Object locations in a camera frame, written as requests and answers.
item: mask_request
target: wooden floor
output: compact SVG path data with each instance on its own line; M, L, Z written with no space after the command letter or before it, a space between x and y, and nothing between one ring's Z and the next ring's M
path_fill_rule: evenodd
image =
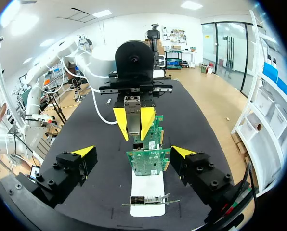
M221 77L214 74L201 73L199 67L195 69L170 70L166 74L167 76L171 74L173 79L178 79L200 107L221 145L234 183L237 184L243 178L246 164L244 156L239 153L230 132L246 104L246 97ZM82 87L82 94L90 91L90 89L86 88L87 84L82 85ZM63 113L67 119L76 109L76 106L68 106L79 105L73 100L73 97L74 92L70 91L65 93L60 99ZM46 113L55 116L58 125L62 124L52 108L48 108ZM254 204L251 202L243 211L245 216L243 223L251 218L253 210Z

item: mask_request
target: ceiling light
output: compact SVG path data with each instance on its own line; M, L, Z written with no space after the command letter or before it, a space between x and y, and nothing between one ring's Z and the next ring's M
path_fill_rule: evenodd
M31 59L32 59L32 57L31 57L31 58L26 59L26 60L23 62L23 64L26 64L26 63L30 62L30 60L31 60Z
M40 47L48 47L53 44L55 40L53 38L45 40L44 42L41 43Z
M111 14L111 12L109 10L104 10L104 11L101 11L101 12L98 12L98 13L94 13L92 15L94 17L101 18L101 17L107 16L107 15L110 15L110 14Z
M12 35L22 35L32 29L39 21L39 18L34 15L20 15L12 22Z
M18 0L11 1L11 3L7 5L0 17L0 24L3 28L5 28L10 23L10 21L13 20L19 11L19 8L20 2Z
M186 1L185 3L183 3L181 5L181 7L187 8L187 9L190 9L190 10L197 10L197 9L203 7L203 6L198 4L198 3L194 3L192 1Z

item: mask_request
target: floor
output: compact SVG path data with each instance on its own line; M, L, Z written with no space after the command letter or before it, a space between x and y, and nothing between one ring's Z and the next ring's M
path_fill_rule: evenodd
M173 79L179 79L200 107L222 147L231 169L234 183L237 184L243 178L246 164L245 158L239 153L230 132L242 112L247 100L246 97L222 77L201 73L199 67L195 69L168 70L166 74L167 76L171 74ZM90 91L87 86L87 84L82 85L83 91L81 94L87 94ZM60 105L67 119L76 109L76 106L79 105L73 100L73 97L73 91L67 92L60 97ZM52 107L48 107L46 113L50 116L55 116L58 125L63 125ZM21 167L16 167L13 171L17 174L23 170ZM0 170L0 177L8 174L5 171L3 174L1 172L2 170ZM243 211L245 216L243 223L251 218L253 210L254 204L251 202Z
M203 59L203 63L208 65L209 62L212 62L214 67L215 67L215 62L210 61L208 59ZM217 65L217 70L216 74L226 80L228 83L230 83L234 88L237 88L238 90L241 90L242 82L243 82L243 77L244 73L239 72L239 71L228 71L225 67L220 66L219 64ZM246 74L245 76L245 82L243 86L242 92L248 96L249 91L250 91L250 86L253 81L253 76Z

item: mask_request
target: ceiling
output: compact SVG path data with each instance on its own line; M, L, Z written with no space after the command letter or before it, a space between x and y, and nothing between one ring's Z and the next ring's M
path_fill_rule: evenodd
M253 4L248 0L193 0L203 5L201 9L192 11L181 8L184 0L38 0L35 4L22 4L19 14L28 13L39 17L39 22L32 30L21 36L13 36L10 27L0 27L0 36L4 37L1 47L1 64L8 78L20 69L30 68L33 61L22 64L29 57L37 57L47 50L39 45L46 39L60 40L71 32L92 24L97 19L86 23L66 20L57 17L70 17L77 8L88 14L109 9L117 17L135 13L172 13L195 18L205 18L226 14L249 14Z

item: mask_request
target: chair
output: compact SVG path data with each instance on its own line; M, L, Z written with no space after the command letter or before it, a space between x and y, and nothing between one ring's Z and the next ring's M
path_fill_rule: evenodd
M70 79L68 81L68 84L71 85L70 86L71 89L75 89L75 94L76 93L78 94L78 97L75 99L75 102L80 102L86 97L86 95L81 95L80 92L79 92L81 90L81 87L80 87L81 86L81 81L80 81L80 79L78 77Z

